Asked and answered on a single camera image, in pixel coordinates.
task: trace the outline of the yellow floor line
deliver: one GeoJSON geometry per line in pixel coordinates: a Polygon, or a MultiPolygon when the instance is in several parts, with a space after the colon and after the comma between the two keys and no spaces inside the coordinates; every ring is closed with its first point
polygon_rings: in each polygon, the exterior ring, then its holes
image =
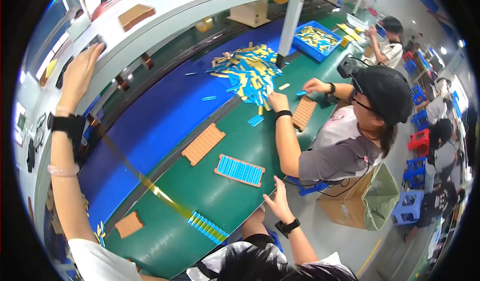
{"type": "Polygon", "coordinates": [[[360,270],[355,274],[355,276],[359,276],[359,274],[362,272],[363,268],[367,265],[367,263],[370,261],[370,258],[372,257],[372,255],[375,253],[375,251],[377,250],[378,248],[378,245],[380,244],[380,242],[382,241],[382,239],[380,238],[377,242],[377,245],[375,246],[375,248],[373,249],[373,251],[370,253],[370,256],[368,256],[367,258],[367,261],[365,261],[365,263],[361,266],[360,270]]]}

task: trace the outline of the green table surface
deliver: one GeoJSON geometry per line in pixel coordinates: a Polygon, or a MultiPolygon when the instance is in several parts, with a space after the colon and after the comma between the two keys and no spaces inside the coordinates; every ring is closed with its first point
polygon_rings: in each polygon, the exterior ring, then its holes
{"type": "MultiPolygon", "coordinates": [[[[345,13],[336,13],[319,23],[329,29],[346,22],[345,13]]],[[[343,36],[342,30],[335,31],[343,36]]],[[[337,72],[337,65],[348,54],[360,56],[361,52],[349,45],[336,48],[322,63],[301,55],[276,77],[281,86],[290,83],[282,91],[288,96],[292,112],[300,97],[296,95],[303,84],[312,77],[325,82],[346,83],[337,72]]],[[[319,102],[323,94],[312,96],[319,102]]],[[[330,117],[335,105],[317,105],[306,129],[297,137],[302,150],[311,144],[320,128],[330,117]]],[[[273,176],[283,178],[275,146],[275,113],[264,111],[265,120],[256,127],[247,121],[257,115],[258,107],[241,103],[217,124],[225,137],[194,167],[181,157],[157,181],[156,185],[178,204],[201,213],[226,232],[233,232],[263,202],[262,194],[275,189],[273,176]],[[261,187],[256,188],[214,173],[219,155],[225,154],[265,168],[261,187]]],[[[106,247],[113,253],[130,258],[139,267],[154,276],[173,278],[211,251],[215,244],[201,232],[187,224],[186,219],[166,203],[147,192],[130,209],[138,212],[144,227],[121,239],[116,229],[105,238],[106,247]]]]}

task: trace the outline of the gray sleeve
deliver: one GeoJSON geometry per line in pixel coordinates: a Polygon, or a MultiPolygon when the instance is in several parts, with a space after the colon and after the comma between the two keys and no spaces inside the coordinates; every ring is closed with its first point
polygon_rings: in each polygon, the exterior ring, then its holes
{"type": "Polygon", "coordinates": [[[328,180],[347,168],[355,167],[357,153],[346,142],[340,142],[333,146],[319,150],[302,152],[300,155],[298,174],[300,180],[328,180]]]}

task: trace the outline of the blue crate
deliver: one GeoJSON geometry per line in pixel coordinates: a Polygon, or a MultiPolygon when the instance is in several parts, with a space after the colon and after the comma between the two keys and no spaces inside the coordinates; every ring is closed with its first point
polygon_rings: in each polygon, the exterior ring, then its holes
{"type": "Polygon", "coordinates": [[[305,27],[305,26],[312,26],[312,27],[315,27],[315,28],[319,28],[320,30],[322,30],[323,32],[325,32],[327,34],[330,34],[333,38],[335,38],[337,40],[337,43],[335,45],[333,45],[330,48],[329,51],[321,52],[320,50],[317,50],[316,48],[313,48],[313,47],[309,46],[307,43],[303,42],[296,35],[293,37],[293,45],[296,48],[298,48],[298,49],[304,51],[305,53],[307,53],[309,56],[313,57],[318,62],[322,62],[328,55],[330,55],[332,53],[332,51],[342,41],[342,38],[340,36],[338,36],[337,34],[333,33],[329,29],[325,28],[324,26],[322,26],[321,24],[319,24],[318,22],[313,21],[313,20],[311,22],[307,22],[306,24],[303,24],[303,25],[297,27],[297,29],[295,30],[295,34],[300,32],[300,30],[302,30],[303,27],[305,27]]]}

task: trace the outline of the black cap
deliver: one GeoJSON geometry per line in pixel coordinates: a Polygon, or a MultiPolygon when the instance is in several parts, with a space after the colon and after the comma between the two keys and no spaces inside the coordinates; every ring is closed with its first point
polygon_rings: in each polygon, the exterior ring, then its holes
{"type": "Polygon", "coordinates": [[[357,91],[368,98],[371,108],[387,125],[408,120],[413,110],[412,90],[399,71],[375,65],[360,68],[352,76],[357,91]]]}

